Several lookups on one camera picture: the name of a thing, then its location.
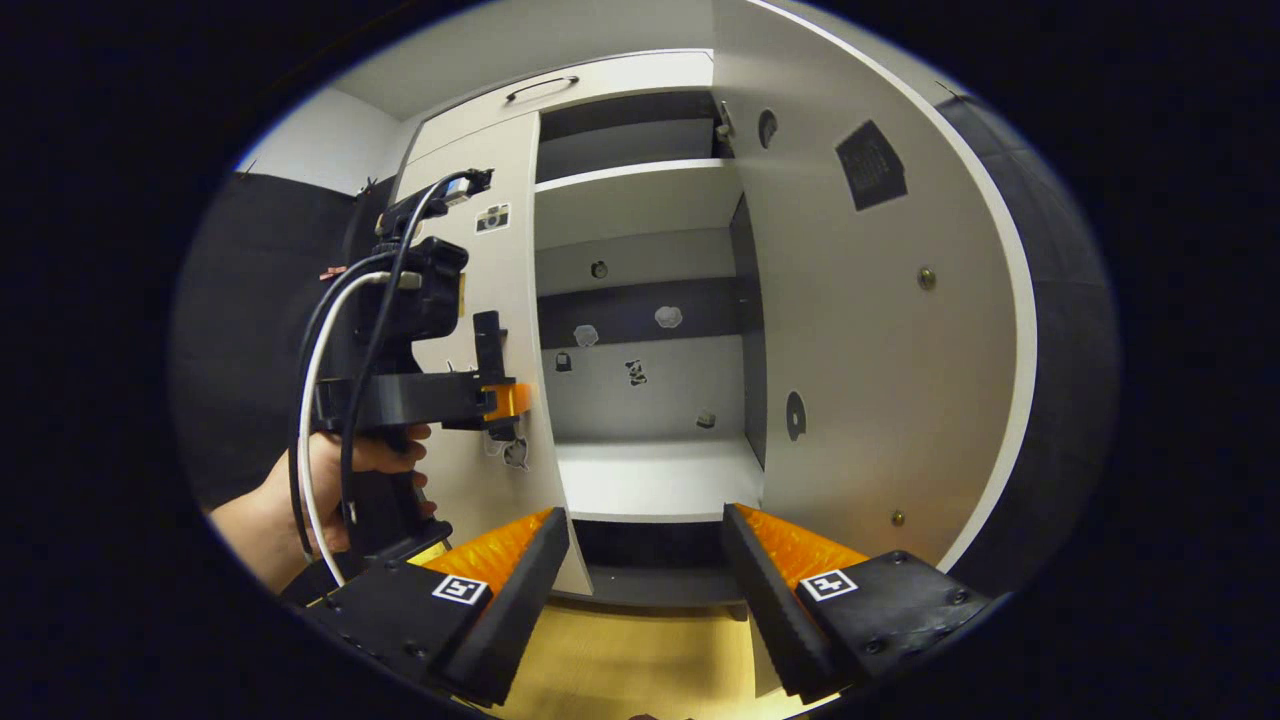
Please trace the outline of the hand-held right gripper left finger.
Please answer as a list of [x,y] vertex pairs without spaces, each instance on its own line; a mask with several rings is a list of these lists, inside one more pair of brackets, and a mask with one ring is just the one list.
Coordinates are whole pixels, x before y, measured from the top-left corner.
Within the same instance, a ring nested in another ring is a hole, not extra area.
[[503,705],[568,548],[566,511],[548,507],[434,559],[385,553],[300,614],[390,676]]

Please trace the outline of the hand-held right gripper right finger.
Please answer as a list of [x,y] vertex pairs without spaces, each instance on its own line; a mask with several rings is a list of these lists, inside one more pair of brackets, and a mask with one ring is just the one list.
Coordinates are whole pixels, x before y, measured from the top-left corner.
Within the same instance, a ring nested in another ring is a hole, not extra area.
[[741,503],[721,543],[781,685],[806,702],[924,665],[995,605],[906,551],[870,557]]

